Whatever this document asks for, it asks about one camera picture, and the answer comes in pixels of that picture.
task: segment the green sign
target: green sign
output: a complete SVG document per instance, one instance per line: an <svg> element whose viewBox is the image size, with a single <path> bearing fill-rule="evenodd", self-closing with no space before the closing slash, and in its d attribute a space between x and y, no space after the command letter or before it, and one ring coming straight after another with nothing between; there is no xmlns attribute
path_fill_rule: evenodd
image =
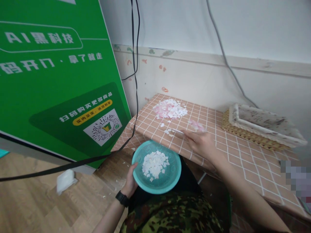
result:
<svg viewBox="0 0 311 233"><path fill-rule="evenodd" d="M131 116L99 1L0 9L0 132L76 161L108 154Z"/></svg>

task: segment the black watch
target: black watch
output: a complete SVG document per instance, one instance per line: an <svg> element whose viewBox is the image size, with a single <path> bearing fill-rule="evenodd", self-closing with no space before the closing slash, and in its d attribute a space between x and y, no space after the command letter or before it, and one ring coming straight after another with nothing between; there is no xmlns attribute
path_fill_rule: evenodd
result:
<svg viewBox="0 0 311 233"><path fill-rule="evenodd" d="M125 207L129 206L130 200L127 198L127 196L121 193L121 191L119 191L118 194L116 195L116 199L119 200L120 203Z"/></svg>

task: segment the checkered tablecloth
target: checkered tablecloth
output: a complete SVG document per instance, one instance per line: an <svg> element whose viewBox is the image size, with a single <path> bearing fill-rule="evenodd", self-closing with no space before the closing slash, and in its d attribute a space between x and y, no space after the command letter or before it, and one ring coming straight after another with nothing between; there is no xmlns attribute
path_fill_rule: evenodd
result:
<svg viewBox="0 0 311 233"><path fill-rule="evenodd" d="M160 101L170 98L180 101L181 105L184 104L188 114L179 119L156 119L153 107ZM286 188L285 179L281 177L279 160L298 160L297 156L290 150L271 152L222 130L222 114L222 112L208 107L168 95L156 94L139 111L135 135L126 147L136 149L143 142L152 139L214 173L214 167L194 153L182 136L176 134L170 137L164 133L166 129L194 131L188 123L189 120L194 120L206 127L206 131L215 140L216 148L228 158L233 167L261 196L281 209L311 221L311 216L305 212L298 198ZM112 151L118 150L132 135L134 122L135 117L128 123Z"/></svg>

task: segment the plastic colander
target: plastic colander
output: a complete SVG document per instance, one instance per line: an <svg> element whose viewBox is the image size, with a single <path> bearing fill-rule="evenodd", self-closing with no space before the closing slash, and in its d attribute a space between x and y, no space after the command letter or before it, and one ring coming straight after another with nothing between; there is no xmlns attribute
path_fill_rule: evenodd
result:
<svg viewBox="0 0 311 233"><path fill-rule="evenodd" d="M144 176L142 171L143 162L146 155L152 152L160 151L168 157L169 165L165 168L165 173L159 174L158 179L150 181L150 177ZM181 174L181 162L179 155L170 149L160 145L159 143L149 140L141 144L134 153L132 164L138 162L137 167L134 169L133 176L136 183L144 191L151 194L163 194L170 191L177 184Z"/></svg>

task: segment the white wall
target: white wall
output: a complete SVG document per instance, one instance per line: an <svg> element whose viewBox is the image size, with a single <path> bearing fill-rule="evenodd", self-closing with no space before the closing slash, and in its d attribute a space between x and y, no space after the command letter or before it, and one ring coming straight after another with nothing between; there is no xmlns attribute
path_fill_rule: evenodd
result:
<svg viewBox="0 0 311 233"><path fill-rule="evenodd" d="M113 44L131 45L130 0L100 0ZM220 54L205 0L138 0L139 46ZM310 0L210 0L227 55L311 63ZM134 3L135 36L138 17Z"/></svg>
<svg viewBox="0 0 311 233"><path fill-rule="evenodd" d="M130 0L100 2L112 44L131 45ZM205 0L138 0L138 3L141 15L139 46L221 54ZM300 67L308 69L311 64L310 0L210 0L210 4L228 56L297 62L291 63L291 72L287 74L295 74ZM138 16L135 6L134 1L136 39ZM132 55L115 52L115 56L121 77L132 74L133 67L127 65ZM166 72L159 70L160 64L166 66ZM256 66L265 67L259 62ZM287 116L302 135L311 140L310 77L242 68L235 71L246 94L260 108ZM284 64L283 70L280 73L286 74ZM151 57L145 53L139 57L137 79L139 108L147 102L145 98L164 93L162 87L169 90L168 95L221 111L235 102L246 103L224 66ZM123 86L134 114L134 81L127 80ZM311 157L311 142L296 151L302 159Z"/></svg>

